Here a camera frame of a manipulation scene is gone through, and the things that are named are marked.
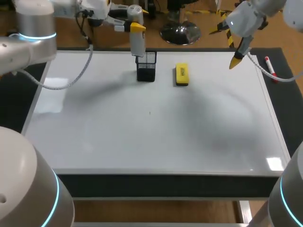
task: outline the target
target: whiteboard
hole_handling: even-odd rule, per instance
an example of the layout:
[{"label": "whiteboard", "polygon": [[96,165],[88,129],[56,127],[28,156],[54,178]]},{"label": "whiteboard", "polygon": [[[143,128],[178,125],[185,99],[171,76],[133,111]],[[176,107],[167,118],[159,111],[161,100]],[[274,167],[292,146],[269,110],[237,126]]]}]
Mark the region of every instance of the whiteboard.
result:
[{"label": "whiteboard", "polygon": [[[89,53],[60,51],[43,77],[61,86]],[[278,176],[290,159],[256,67],[232,52],[158,52],[156,80],[136,81],[129,52],[94,52],[64,91],[38,90],[23,134],[58,174]],[[177,87],[176,63],[190,83]]]}]

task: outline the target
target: mesh pen cup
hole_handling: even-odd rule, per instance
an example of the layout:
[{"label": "mesh pen cup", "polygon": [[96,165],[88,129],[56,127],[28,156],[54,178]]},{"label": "mesh pen cup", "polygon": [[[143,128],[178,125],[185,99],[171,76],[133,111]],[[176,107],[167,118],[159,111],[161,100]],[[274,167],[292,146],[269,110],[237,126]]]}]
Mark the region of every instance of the mesh pen cup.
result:
[{"label": "mesh pen cup", "polygon": [[156,61],[157,52],[146,52],[143,57],[136,57],[137,81],[155,81]]}]

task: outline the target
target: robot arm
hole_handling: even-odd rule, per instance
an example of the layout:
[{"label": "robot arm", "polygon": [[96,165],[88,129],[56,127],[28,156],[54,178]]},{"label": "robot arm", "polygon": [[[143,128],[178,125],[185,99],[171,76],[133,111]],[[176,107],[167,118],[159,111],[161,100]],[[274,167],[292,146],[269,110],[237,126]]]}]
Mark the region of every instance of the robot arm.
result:
[{"label": "robot arm", "polygon": [[[117,11],[127,21],[109,16]],[[146,28],[140,6],[115,5],[110,0],[19,0],[19,34],[0,37],[0,75],[53,60],[57,51],[53,17],[74,19],[77,12],[86,12],[88,18],[112,25],[115,31],[129,32],[132,55],[143,56]]]},{"label": "robot arm", "polygon": [[257,30],[266,25],[266,18],[273,17],[279,10],[283,10],[284,21],[290,27],[303,32],[303,1],[302,0],[251,0],[242,2],[228,17],[218,24],[216,30],[230,28],[231,33],[242,37],[241,43],[230,63],[230,69],[238,65],[250,51],[250,43]]}]

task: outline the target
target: marker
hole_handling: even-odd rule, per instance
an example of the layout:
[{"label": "marker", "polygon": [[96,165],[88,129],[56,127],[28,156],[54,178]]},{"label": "marker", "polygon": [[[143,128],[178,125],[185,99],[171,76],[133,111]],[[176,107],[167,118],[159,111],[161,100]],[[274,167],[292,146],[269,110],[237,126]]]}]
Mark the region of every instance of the marker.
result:
[{"label": "marker", "polygon": [[[269,69],[270,74],[273,75],[274,77],[276,77],[276,73],[274,71],[273,66],[270,63],[269,57],[265,57],[265,62],[266,62],[266,65],[267,65],[267,67]],[[278,82],[276,79],[271,79],[271,81],[273,81],[274,83]]]}]

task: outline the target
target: black chrome base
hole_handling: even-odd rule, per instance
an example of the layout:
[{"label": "black chrome base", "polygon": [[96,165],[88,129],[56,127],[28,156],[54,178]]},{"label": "black chrome base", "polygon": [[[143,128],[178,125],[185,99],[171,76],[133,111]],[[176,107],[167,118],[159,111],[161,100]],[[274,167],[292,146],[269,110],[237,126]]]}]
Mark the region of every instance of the black chrome base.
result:
[{"label": "black chrome base", "polygon": [[170,22],[160,31],[163,40],[174,45],[189,45],[198,41],[201,37],[200,29],[191,22],[182,24]]}]

